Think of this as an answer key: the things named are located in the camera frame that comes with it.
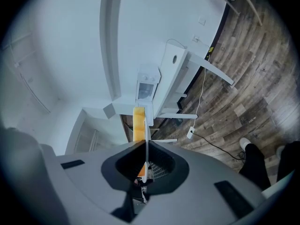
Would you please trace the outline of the white microwave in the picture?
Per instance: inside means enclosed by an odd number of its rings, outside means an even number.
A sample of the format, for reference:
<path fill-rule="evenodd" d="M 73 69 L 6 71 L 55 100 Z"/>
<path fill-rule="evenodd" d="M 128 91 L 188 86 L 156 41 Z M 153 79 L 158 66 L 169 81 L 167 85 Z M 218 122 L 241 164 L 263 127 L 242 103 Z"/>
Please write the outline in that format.
<path fill-rule="evenodd" d="M 154 125 L 153 98 L 160 82 L 158 66 L 141 65 L 137 71 L 135 106 L 145 108 L 148 126 Z"/>

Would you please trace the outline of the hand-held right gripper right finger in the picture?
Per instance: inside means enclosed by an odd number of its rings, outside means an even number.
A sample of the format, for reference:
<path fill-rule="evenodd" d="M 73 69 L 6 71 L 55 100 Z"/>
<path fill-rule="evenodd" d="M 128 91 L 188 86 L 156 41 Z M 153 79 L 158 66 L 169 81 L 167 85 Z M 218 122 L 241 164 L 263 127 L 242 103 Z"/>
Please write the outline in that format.
<path fill-rule="evenodd" d="M 189 166 L 185 181 L 172 193 L 154 195 L 135 218 L 135 225 L 229 225 L 238 219 L 215 184 L 229 182 L 256 209 L 261 189 L 221 161 L 202 153 L 159 143 Z"/>

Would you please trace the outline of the white table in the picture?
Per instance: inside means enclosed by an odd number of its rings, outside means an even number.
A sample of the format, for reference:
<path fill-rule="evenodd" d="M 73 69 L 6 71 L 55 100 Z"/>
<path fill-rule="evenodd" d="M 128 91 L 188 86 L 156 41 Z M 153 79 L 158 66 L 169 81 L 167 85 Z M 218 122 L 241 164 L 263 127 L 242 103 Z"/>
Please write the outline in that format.
<path fill-rule="evenodd" d="M 176 63 L 173 64 L 173 57 L 177 56 Z M 230 85 L 234 84 L 234 81 L 228 77 L 224 72 L 210 64 L 207 60 L 200 58 L 194 53 L 190 53 L 187 49 L 183 49 L 176 45 L 166 44 L 165 54 L 162 59 L 161 67 L 159 69 L 161 73 L 161 79 L 157 86 L 154 98 L 153 98 L 153 115 L 154 118 L 167 118 L 167 119 L 190 119 L 196 120 L 197 114 L 184 114 L 184 113 L 171 113 L 166 105 L 170 102 L 174 96 L 185 97 L 186 94 L 177 92 L 177 87 L 180 85 L 186 72 L 183 71 L 184 62 L 188 61 L 196 64 L 199 68 L 202 67 L 208 71 L 211 71 L 215 75 L 219 76 Z"/>

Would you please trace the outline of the person's black trousers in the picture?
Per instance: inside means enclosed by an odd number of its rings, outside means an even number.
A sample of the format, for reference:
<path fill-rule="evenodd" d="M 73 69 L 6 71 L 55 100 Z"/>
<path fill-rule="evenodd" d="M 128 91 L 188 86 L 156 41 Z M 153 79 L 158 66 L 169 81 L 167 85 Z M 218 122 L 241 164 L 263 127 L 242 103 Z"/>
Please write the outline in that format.
<path fill-rule="evenodd" d="M 300 167 L 300 141 L 284 145 L 285 148 L 279 159 L 277 181 L 280 181 L 296 168 Z M 246 146 L 246 160 L 239 174 L 256 184 L 261 190 L 268 189 L 271 184 L 268 178 L 265 157 L 259 148 L 251 143 Z"/>

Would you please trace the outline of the white round plate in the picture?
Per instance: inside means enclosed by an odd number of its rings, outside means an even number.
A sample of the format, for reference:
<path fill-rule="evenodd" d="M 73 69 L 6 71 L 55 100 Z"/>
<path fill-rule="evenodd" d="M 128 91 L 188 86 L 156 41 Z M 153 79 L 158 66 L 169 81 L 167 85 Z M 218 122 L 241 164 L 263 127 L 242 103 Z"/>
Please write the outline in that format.
<path fill-rule="evenodd" d="M 150 128 L 147 122 L 147 117 L 145 117 L 145 141 L 146 141 L 146 145 L 145 145 L 145 173 L 144 176 L 142 176 L 142 181 L 145 183 L 148 179 L 148 167 L 149 167 L 149 140 L 151 140 L 151 133 L 150 133 Z"/>

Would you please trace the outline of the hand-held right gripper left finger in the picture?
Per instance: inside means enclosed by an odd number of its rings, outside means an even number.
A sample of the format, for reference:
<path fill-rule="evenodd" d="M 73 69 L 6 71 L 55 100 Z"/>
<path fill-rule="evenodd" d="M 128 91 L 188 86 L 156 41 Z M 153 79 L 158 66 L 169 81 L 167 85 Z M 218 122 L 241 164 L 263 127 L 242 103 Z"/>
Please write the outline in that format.
<path fill-rule="evenodd" d="M 144 141 L 64 156 L 41 145 L 42 196 L 63 224 L 146 225 L 133 182 L 144 155 Z"/>

